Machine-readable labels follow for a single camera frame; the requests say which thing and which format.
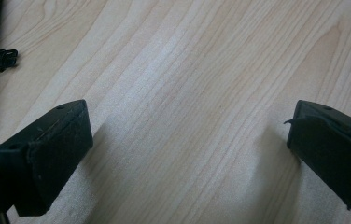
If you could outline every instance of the wood grain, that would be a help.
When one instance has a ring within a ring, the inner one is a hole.
[[[0,143],[88,102],[94,148],[11,223],[351,223],[287,149],[298,100],[351,116],[351,0],[6,0]]]

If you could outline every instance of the light wood surface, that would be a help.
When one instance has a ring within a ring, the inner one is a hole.
[[[298,100],[351,116],[351,0],[6,0],[0,143],[84,98],[94,148],[11,223],[351,223],[286,147]]]

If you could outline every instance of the wooden table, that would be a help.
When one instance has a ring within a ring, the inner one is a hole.
[[[286,147],[298,100],[351,116],[351,0],[6,0],[0,143],[86,99],[94,147],[11,223],[351,223]]]

